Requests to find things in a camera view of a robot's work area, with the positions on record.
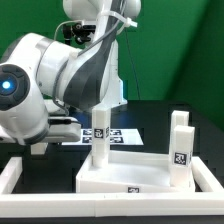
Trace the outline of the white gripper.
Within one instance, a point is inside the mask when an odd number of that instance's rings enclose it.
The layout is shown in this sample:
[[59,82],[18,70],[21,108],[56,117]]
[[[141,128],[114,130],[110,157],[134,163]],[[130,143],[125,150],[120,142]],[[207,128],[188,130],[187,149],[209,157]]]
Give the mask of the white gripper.
[[81,123],[73,117],[51,116],[49,130],[41,137],[24,140],[24,144],[77,142],[81,139]]

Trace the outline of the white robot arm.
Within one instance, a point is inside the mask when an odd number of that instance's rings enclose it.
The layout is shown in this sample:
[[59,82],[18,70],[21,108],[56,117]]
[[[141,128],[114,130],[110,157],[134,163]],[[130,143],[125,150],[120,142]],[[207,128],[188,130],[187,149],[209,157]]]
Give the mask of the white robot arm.
[[86,47],[35,33],[8,47],[0,60],[0,143],[25,146],[80,140],[80,122],[50,112],[45,96],[63,111],[119,104],[116,36],[137,25],[134,19],[141,0],[63,0],[63,8],[73,23],[65,36]]

